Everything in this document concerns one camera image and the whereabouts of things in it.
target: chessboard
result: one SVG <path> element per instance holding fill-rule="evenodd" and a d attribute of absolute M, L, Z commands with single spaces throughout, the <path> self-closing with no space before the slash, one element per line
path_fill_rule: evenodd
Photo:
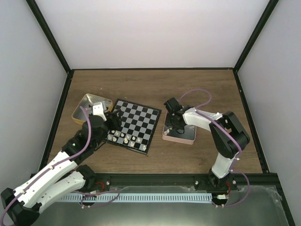
<path fill-rule="evenodd" d="M 107 142 L 147 154 L 161 110 L 117 99 L 113 111 L 121 110 L 121 129 L 108 133 Z"/>

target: wooden table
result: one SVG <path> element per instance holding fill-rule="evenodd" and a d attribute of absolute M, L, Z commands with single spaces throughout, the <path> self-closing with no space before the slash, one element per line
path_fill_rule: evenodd
<path fill-rule="evenodd" d="M 81 129 L 71 115 L 83 96 L 90 93 L 113 102 L 117 98 L 127 98 L 128 101 L 162 109 L 162 114 L 148 155 L 106 144 L 82 164 L 89 165 L 95 172 L 207 173 L 218 154 L 211 133 L 198 128 L 193 145 L 162 139 L 166 112 L 163 103 L 195 88 L 206 89 L 212 94 L 211 103 L 202 107 L 202 110 L 220 113 L 233 111 L 251 135 L 232 70 L 75 71 L 49 161 Z M 194 92 L 187 95 L 182 104 L 196 106 L 207 100 L 206 93 Z M 252 139 L 240 158 L 235 169 L 246 173 L 261 172 Z"/>

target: white wall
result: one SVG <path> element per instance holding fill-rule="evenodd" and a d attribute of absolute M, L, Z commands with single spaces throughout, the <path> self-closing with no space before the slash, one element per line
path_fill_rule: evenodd
<path fill-rule="evenodd" d="M 301 225 L 301 1 L 279 1 L 239 71 L 272 172 Z"/>
<path fill-rule="evenodd" d="M 71 68 L 233 67 L 268 0 L 37 0 Z"/>
<path fill-rule="evenodd" d="M 1 192 L 37 172 L 66 73 L 26 1 L 1 1 L 0 40 Z"/>

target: robotic arm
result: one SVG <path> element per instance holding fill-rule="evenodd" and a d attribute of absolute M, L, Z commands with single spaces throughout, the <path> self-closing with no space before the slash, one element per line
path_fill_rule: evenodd
<path fill-rule="evenodd" d="M 83 149 L 89 134 L 87 122 L 84 122 L 82 129 L 34 177 L 14 190 L 6 188 L 1 193 L 4 208 L 19 194 L 22 194 L 7 211 L 15 225 L 28 226 L 33 224 L 40 213 L 62 196 L 75 190 L 90 189 L 94 185 L 95 173 L 87 165 L 79 165 L 100 147 L 101 142 L 107 137 L 110 130 L 120 128 L 121 115 L 119 114 L 120 111 L 105 112 L 102 102 L 95 103 L 92 106 L 92 111 L 92 115 L 89 116 L 91 139 L 89 146 L 82 154 L 53 167 L 56 163 L 79 153 Z M 37 182 L 25 191 L 25 188 L 38 177 L 40 178 Z"/>
<path fill-rule="evenodd" d="M 244 150 L 250 142 L 250 137 L 236 115 L 233 112 L 209 113 L 192 106 L 183 107 L 175 98 L 166 101 L 164 106 L 168 111 L 165 124 L 169 128 L 184 130 L 185 125 L 193 125 L 212 133 L 218 156 L 215 164 L 209 170 L 209 181 L 214 188 L 223 186 L 239 149 L 212 121 L 225 130 L 230 130 L 229 135 L 236 141 L 240 149 Z"/>

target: black metal frame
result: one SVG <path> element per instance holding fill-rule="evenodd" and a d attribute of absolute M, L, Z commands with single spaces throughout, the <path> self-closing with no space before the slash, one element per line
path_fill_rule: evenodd
<path fill-rule="evenodd" d="M 283 193 L 281 184 L 279 182 L 278 175 L 276 173 L 270 173 L 269 168 L 264 157 L 264 153 L 256 132 L 256 128 L 254 126 L 254 122 L 246 101 L 246 97 L 244 95 L 243 89 L 241 87 L 238 71 L 242 66 L 243 62 L 247 58 L 248 53 L 253 47 L 255 41 L 257 40 L 260 32 L 262 31 L 264 25 L 266 24 L 269 16 L 273 12 L 279 0 L 270 0 L 267 4 L 259 22 L 257 23 L 249 41 L 247 42 L 243 52 L 241 53 L 236 65 L 234 68 L 226 67 L 226 68 L 124 68 L 124 69 L 95 69 L 95 70 L 233 70 L 235 81 L 237 83 L 238 89 L 240 91 L 240 97 L 244 106 L 244 110 L 248 119 L 248 123 L 251 129 L 252 137 L 255 143 L 256 151 L 258 154 L 258 158 L 261 164 L 262 174 L 247 174 L 248 179 L 251 185 L 259 185 L 259 186 L 275 186 L 277 192 L 282 196 L 282 206 L 285 210 L 286 218 L 289 222 L 289 225 L 294 226 L 294 220 L 291 215 L 290 209 L 288 207 L 285 195 Z M 57 111 L 55 114 L 55 118 L 51 127 L 51 131 L 48 137 L 48 141 L 46 144 L 46 148 L 43 154 L 43 158 L 40 164 L 40 170 L 46 166 L 49 154 L 53 145 L 53 141 L 55 138 L 55 134 L 57 131 L 57 127 L 62 115 L 62 111 L 64 108 L 64 104 L 68 95 L 68 91 L 70 88 L 70 84 L 73 78 L 74 71 L 76 69 L 71 70 L 68 66 L 68 63 L 63 56 L 49 26 L 47 25 L 37 3 L 35 0 L 26 0 L 29 7 L 31 8 L 34 16 L 36 17 L 38 23 L 40 24 L 43 32 L 45 33 L 49 43 L 51 44 L 54 52 L 56 53 L 58 59 L 60 60 L 62 66 L 64 67 L 67 78 L 63 88 L 63 92 L 57 107 Z M 99 181 L 105 182 L 106 189 L 110 186 L 168 186 L 168 185 L 178 185 L 178 186 L 194 186 L 197 190 L 207 190 L 208 192 L 216 192 L 216 190 L 210 190 L 205 184 L 201 181 L 207 177 L 207 174 L 97 174 L 97 178 Z M 242 175 L 232 174 L 231 180 L 234 179 L 236 181 L 236 185 L 246 185 L 245 178 Z"/>

